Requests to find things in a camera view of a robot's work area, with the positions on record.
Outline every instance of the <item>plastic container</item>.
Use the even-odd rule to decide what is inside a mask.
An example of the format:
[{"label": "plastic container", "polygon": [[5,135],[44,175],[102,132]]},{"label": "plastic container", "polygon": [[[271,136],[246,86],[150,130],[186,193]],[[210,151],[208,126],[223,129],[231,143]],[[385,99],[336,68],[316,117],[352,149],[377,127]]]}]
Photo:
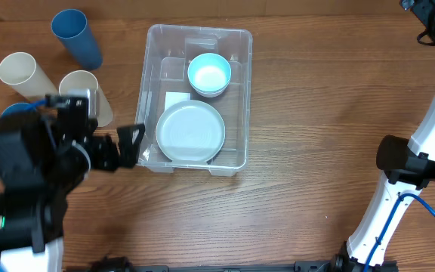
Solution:
[{"label": "plastic container", "polygon": [[[253,38],[243,29],[154,25],[147,34],[136,123],[146,126],[138,165],[153,172],[175,168],[204,169],[211,175],[233,176],[248,162],[251,57]],[[200,54],[216,53],[231,65],[231,80],[218,97],[197,94],[187,78],[190,62]],[[171,161],[159,149],[156,126],[164,110],[182,100],[200,100],[222,116],[226,138],[221,151],[207,162]]]}]

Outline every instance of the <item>wooden table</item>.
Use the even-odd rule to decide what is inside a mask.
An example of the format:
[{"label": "wooden table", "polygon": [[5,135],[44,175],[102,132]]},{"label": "wooden table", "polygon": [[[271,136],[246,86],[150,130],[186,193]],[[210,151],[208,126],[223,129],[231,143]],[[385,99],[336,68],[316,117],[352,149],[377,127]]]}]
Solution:
[{"label": "wooden table", "polygon": [[[145,168],[92,172],[69,196],[64,264],[105,254],[171,267],[329,259],[375,190],[386,134],[408,138],[435,92],[435,48],[411,14],[105,20],[95,75],[115,133],[134,122],[147,30],[154,23],[248,29],[253,37],[248,168],[233,178]],[[26,51],[55,83],[79,67],[50,23],[0,23],[0,60]],[[22,97],[0,82],[0,113]],[[435,208],[435,183],[422,193]],[[435,271],[435,219],[418,203],[387,249],[401,271]]]}]

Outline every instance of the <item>light blue bowl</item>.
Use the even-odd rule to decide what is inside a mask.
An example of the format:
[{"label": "light blue bowl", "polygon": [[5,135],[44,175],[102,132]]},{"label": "light blue bowl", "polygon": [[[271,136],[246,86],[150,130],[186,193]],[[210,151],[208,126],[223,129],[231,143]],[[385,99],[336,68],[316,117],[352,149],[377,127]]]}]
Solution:
[{"label": "light blue bowl", "polygon": [[187,77],[198,94],[216,97],[230,84],[231,65],[218,54],[200,54],[189,64]]}]

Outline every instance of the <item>plate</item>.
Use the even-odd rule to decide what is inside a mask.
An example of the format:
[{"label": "plate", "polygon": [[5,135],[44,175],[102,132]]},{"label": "plate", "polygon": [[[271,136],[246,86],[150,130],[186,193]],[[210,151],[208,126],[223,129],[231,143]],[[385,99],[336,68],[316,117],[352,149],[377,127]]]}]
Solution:
[{"label": "plate", "polygon": [[207,162],[224,144],[224,121],[209,104],[179,102],[160,116],[156,138],[160,150],[172,161]]}]

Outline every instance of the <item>beige cup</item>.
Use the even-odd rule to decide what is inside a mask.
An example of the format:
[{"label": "beige cup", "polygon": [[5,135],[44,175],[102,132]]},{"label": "beige cup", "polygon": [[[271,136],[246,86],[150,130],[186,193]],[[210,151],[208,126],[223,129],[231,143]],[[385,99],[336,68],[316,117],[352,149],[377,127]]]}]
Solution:
[{"label": "beige cup", "polygon": [[35,58],[25,52],[16,52],[4,58],[0,63],[0,79],[28,100],[58,94]]},{"label": "beige cup", "polygon": [[84,70],[71,72],[61,80],[58,91],[61,95],[65,95],[70,90],[86,88],[90,89],[90,91],[97,91],[98,126],[103,127],[110,124],[113,120],[112,108],[94,74]]}]

